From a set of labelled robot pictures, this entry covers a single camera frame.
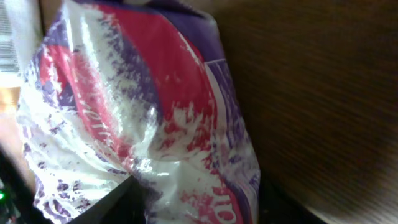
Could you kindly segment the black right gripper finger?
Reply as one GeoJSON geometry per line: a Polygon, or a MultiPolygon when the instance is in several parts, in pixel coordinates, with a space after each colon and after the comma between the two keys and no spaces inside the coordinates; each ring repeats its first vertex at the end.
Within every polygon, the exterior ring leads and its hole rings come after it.
{"type": "Polygon", "coordinates": [[[138,181],[130,176],[68,224],[146,223],[143,193],[138,181]]]}

